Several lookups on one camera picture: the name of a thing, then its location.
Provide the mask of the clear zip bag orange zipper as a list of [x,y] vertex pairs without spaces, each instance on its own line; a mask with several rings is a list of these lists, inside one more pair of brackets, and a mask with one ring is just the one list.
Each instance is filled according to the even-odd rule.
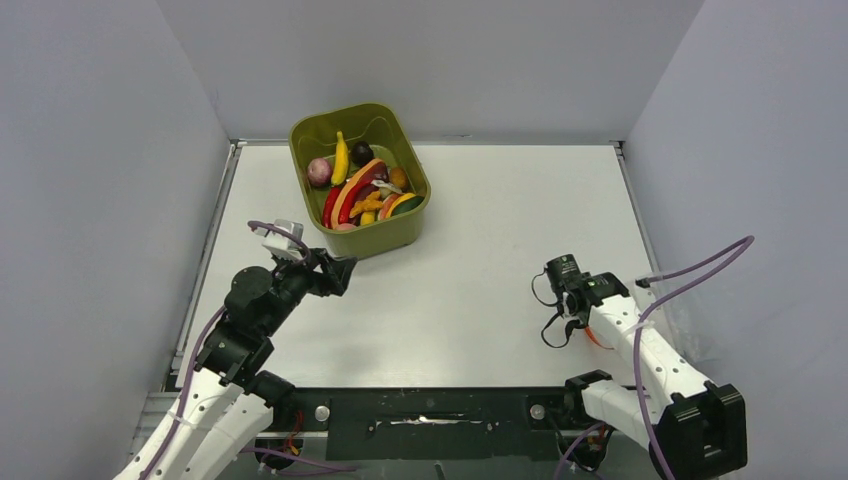
[[589,339],[589,340],[590,340],[590,341],[591,341],[594,345],[596,345],[597,347],[599,347],[599,348],[601,348],[601,349],[603,349],[603,350],[608,350],[608,351],[613,350],[613,347],[609,347],[609,346],[604,345],[604,344],[603,344],[603,343],[602,343],[602,342],[601,342],[601,341],[600,341],[600,340],[596,337],[596,335],[593,333],[593,331],[592,331],[589,327],[586,327],[586,328],[584,329],[584,332],[585,332],[586,337],[587,337],[587,338],[588,338],[588,339]]

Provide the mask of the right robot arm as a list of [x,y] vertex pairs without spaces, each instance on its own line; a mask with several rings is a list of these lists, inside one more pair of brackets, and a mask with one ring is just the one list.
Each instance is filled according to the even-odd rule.
[[733,385],[717,385],[678,353],[614,274],[583,272],[573,255],[548,261],[544,273],[565,334],[592,330],[634,371],[632,387],[603,370],[568,379],[568,422],[613,427],[648,452],[663,479],[715,479],[747,465],[746,405]]

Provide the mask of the purple red onion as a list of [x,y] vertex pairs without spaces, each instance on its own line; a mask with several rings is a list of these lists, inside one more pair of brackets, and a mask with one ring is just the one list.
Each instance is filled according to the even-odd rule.
[[315,188],[323,188],[331,183],[333,166],[324,157],[313,158],[306,169],[309,184]]

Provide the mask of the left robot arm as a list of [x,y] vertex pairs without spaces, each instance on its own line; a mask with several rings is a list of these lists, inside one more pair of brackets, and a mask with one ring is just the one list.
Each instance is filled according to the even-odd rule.
[[217,478],[292,404],[294,385],[263,367],[273,335],[307,295],[343,295],[357,263],[313,248],[273,269],[238,271],[192,349],[178,398],[118,478]]

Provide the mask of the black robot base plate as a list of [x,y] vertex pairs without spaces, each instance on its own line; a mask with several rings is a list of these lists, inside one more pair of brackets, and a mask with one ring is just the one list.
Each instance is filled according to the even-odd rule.
[[592,423],[562,386],[304,387],[252,444],[304,451],[317,440],[329,461],[549,461]]

